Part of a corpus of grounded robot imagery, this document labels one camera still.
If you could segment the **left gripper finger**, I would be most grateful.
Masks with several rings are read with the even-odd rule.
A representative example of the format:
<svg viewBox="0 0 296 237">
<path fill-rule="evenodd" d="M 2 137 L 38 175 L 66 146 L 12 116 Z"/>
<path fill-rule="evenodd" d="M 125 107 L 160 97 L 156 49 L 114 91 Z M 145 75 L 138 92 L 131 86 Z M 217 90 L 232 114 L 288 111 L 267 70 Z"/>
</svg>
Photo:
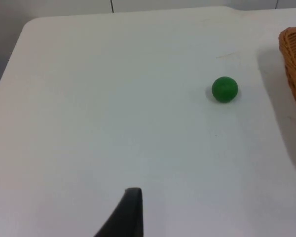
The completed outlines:
<svg viewBox="0 0 296 237">
<path fill-rule="evenodd" d="M 128 188 L 95 237 L 143 237 L 143 194 L 141 188 Z"/>
</svg>

